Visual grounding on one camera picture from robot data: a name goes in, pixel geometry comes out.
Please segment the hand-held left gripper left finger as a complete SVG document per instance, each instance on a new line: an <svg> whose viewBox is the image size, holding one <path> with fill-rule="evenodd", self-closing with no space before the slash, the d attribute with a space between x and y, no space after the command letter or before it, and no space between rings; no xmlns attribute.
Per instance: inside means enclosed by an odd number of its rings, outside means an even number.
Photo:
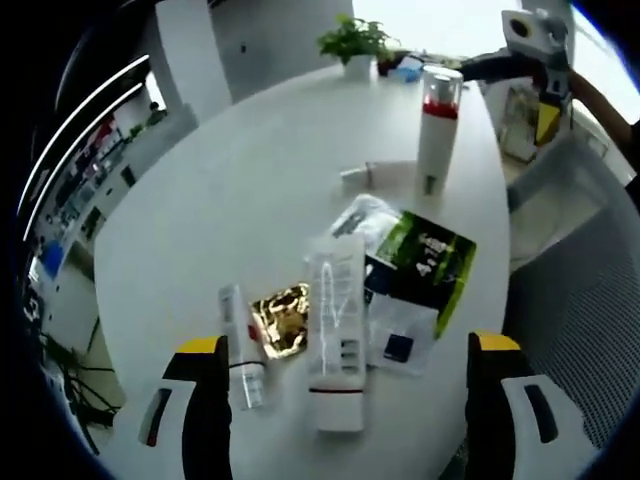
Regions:
<svg viewBox="0 0 640 480"><path fill-rule="evenodd" d="M161 379L141 421L141 444L175 459L183 479L231 479L227 337L187 341Z"/></svg>

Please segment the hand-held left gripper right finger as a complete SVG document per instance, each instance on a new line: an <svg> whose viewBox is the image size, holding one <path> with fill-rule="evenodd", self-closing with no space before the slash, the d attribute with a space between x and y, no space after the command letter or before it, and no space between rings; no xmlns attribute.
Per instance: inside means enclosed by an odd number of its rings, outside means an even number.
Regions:
<svg viewBox="0 0 640 480"><path fill-rule="evenodd" d="M508 336L468 336L467 479L576 479L584 468L584 416Z"/></svg>

